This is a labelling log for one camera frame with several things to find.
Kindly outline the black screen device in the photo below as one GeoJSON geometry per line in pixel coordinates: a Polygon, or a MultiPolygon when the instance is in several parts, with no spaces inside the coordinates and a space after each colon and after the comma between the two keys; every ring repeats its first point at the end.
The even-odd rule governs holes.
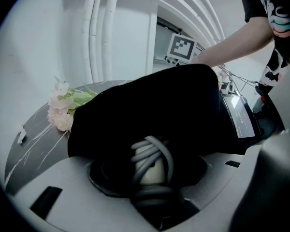
{"type": "Polygon", "coordinates": [[[235,138],[239,142],[253,142],[261,138],[261,130],[247,100],[241,95],[220,93],[221,101],[229,114],[235,138]]]}

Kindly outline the white paper scrap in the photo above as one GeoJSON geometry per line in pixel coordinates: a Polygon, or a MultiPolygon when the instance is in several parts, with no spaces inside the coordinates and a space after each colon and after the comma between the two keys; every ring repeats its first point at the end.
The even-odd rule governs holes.
{"type": "Polygon", "coordinates": [[[23,124],[21,124],[18,127],[17,130],[18,130],[18,133],[17,133],[17,135],[18,135],[17,143],[18,144],[22,144],[23,141],[24,141],[24,139],[25,139],[25,137],[26,137],[26,135],[27,135],[27,132],[26,132],[23,124]]]}

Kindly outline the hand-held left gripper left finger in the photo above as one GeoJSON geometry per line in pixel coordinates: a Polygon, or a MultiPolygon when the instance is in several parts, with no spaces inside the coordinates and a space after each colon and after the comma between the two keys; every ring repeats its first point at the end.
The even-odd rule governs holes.
{"type": "Polygon", "coordinates": [[[38,232],[158,232],[126,198],[112,198],[89,180],[91,160],[64,159],[22,187],[12,203],[38,232]],[[30,207],[47,187],[62,191],[46,219],[30,207]]]}

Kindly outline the black cloth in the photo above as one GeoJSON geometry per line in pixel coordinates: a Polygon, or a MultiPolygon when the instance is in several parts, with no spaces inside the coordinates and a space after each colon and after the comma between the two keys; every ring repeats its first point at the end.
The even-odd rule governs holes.
{"type": "Polygon", "coordinates": [[[76,109],[68,155],[119,155],[147,136],[167,140],[175,159],[213,152],[233,141],[216,73],[206,65],[184,65],[101,92],[76,109]]]}

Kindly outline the thick white wall pipe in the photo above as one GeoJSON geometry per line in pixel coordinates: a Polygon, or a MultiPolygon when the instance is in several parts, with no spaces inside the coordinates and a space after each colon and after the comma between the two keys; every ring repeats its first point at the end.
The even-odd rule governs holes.
{"type": "Polygon", "coordinates": [[[113,79],[112,31],[116,11],[116,3],[117,0],[107,0],[103,19],[101,56],[102,56],[103,78],[105,81],[110,81],[113,79]]]}

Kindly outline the black white patterned shirt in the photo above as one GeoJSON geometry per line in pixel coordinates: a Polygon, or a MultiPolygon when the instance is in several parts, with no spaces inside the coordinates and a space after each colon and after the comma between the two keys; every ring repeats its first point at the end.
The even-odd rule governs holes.
{"type": "Polygon", "coordinates": [[[263,94],[286,74],[290,65],[290,0],[242,0],[245,22],[265,17],[274,35],[274,49],[258,83],[263,94]]]}

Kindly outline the frosted glass window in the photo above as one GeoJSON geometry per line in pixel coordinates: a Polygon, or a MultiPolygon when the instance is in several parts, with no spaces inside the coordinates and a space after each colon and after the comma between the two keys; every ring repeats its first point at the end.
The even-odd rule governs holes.
{"type": "Polygon", "coordinates": [[[182,29],[174,24],[157,17],[154,59],[165,60],[173,34],[181,34],[182,29]]]}

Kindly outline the person's right forearm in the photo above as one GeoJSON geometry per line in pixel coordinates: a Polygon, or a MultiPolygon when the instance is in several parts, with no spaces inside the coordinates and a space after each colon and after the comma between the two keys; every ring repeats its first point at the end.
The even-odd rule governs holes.
{"type": "Polygon", "coordinates": [[[253,17],[230,37],[202,51],[191,63],[211,68],[222,65],[263,49],[273,38],[268,18],[253,17]]]}

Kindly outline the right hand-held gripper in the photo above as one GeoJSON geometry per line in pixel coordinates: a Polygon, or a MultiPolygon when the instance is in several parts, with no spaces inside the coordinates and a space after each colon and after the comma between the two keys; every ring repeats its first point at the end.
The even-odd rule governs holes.
{"type": "Polygon", "coordinates": [[[166,53],[166,61],[171,65],[190,64],[204,48],[193,38],[173,33],[166,53]]]}

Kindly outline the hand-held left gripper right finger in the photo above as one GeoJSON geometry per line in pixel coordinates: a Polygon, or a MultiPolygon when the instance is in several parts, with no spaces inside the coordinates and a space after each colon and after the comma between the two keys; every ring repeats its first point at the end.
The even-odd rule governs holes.
{"type": "MultiPolygon", "coordinates": [[[[203,157],[207,164],[206,174],[196,185],[181,189],[184,198],[199,209],[197,218],[223,191],[237,171],[238,167],[227,165],[226,162],[234,161],[238,165],[242,158],[242,155],[226,153],[213,153],[203,157]]],[[[217,219],[213,216],[202,218],[196,225],[190,226],[191,221],[192,218],[189,218],[164,232],[227,232],[228,230],[228,227],[223,225],[215,228],[214,222],[217,222],[217,219]]]]}

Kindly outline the pink artificial flower bouquet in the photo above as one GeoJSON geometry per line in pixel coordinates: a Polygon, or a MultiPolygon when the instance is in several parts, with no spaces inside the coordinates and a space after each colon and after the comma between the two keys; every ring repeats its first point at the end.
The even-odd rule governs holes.
{"type": "Polygon", "coordinates": [[[47,118],[51,126],[59,131],[68,132],[71,130],[74,114],[78,107],[83,106],[98,94],[88,87],[85,90],[71,88],[66,81],[55,77],[55,85],[48,102],[47,118]]]}

